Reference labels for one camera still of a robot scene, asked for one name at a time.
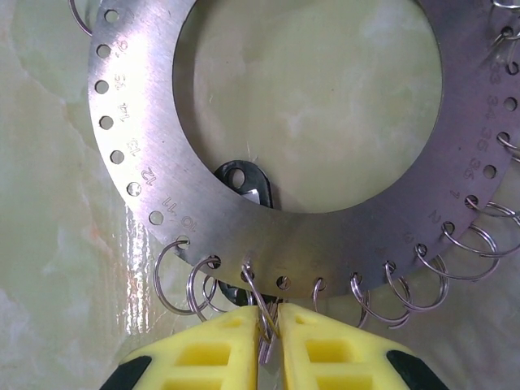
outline center cutout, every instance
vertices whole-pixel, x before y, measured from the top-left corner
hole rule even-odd
[[[174,91],[208,169],[256,163],[275,208],[323,213],[414,163],[439,110],[440,54],[413,0],[199,0]]]

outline metal disc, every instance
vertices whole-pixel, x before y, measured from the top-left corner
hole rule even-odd
[[[353,272],[362,275],[363,289],[375,288],[384,283],[387,261],[396,264],[396,278],[421,265],[415,245],[428,248],[428,260],[446,249],[442,224],[453,223],[458,238],[477,216],[466,196],[486,204],[500,185],[511,156],[496,137],[518,138],[518,110],[504,105],[517,102],[518,86],[505,69],[507,50],[492,43],[510,13],[492,11],[489,1],[418,0],[443,70],[439,117],[424,150],[393,186],[358,206],[294,214],[227,188],[183,133],[173,58],[195,2],[103,1],[89,63],[92,121],[111,177],[161,242],[189,237],[180,253],[186,262],[218,256],[222,266],[204,271],[247,288],[241,266],[250,260],[258,290],[280,297],[308,297],[317,278],[327,281],[323,297],[345,294]],[[290,289],[277,287],[280,276],[291,280]]]

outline green marble background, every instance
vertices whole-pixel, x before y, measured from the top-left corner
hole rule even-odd
[[[88,5],[94,13],[95,1]],[[195,59],[192,103],[204,129],[190,141],[210,167],[232,158],[261,164],[284,209],[361,202],[397,179],[426,142],[439,64],[412,2],[206,1],[190,26],[197,45],[190,54],[187,33],[178,59]],[[88,50],[66,0],[0,2],[2,390],[99,388],[132,349],[197,323],[166,312],[153,294],[161,245],[124,205],[98,153]],[[519,190],[512,166],[496,199],[518,208]],[[479,223],[501,248],[520,238],[511,223]],[[441,308],[401,330],[372,320],[368,329],[414,349],[452,389],[516,388],[518,260],[505,259],[478,284],[453,284]],[[447,263],[465,273],[488,265],[460,251]],[[188,272],[167,259],[164,287],[178,304]],[[428,272],[410,284],[418,304],[435,296]],[[374,302],[387,315],[400,310],[387,288]],[[320,310],[349,323],[359,313],[344,297]],[[260,388],[281,388],[279,363],[261,369]]]

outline marble surface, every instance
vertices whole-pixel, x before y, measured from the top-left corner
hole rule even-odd
[[[78,3],[95,12],[96,1]],[[413,162],[435,120],[439,65],[420,11],[407,0],[345,3],[206,1],[190,20],[204,27],[190,54],[204,131],[190,141],[212,145],[201,150],[210,167],[232,158],[265,165],[286,210],[332,210],[377,193]],[[184,37],[185,48],[193,39]],[[99,388],[131,350],[198,322],[166,312],[153,293],[161,245],[124,205],[98,153],[88,49],[66,0],[0,2],[1,389]],[[188,59],[180,51],[180,63]],[[519,193],[512,166],[496,199],[520,208]],[[479,224],[501,248],[520,237],[512,223]],[[452,389],[516,388],[518,261],[505,259],[480,283],[453,284],[442,307],[398,331],[374,320],[368,329],[414,349]],[[454,250],[447,263],[471,273],[489,261]],[[178,304],[188,272],[166,259],[164,287]],[[426,271],[410,284],[418,304],[436,293]],[[400,309],[387,288],[374,301],[384,314]],[[320,310],[349,323],[359,313],[348,297]],[[279,363],[261,369],[260,388],[281,388]]]

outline black rubber grip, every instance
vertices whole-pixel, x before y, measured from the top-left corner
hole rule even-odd
[[[132,390],[152,362],[150,356],[141,356],[117,367],[100,390]]]
[[[410,390],[449,390],[439,377],[418,357],[390,351],[387,359]]]

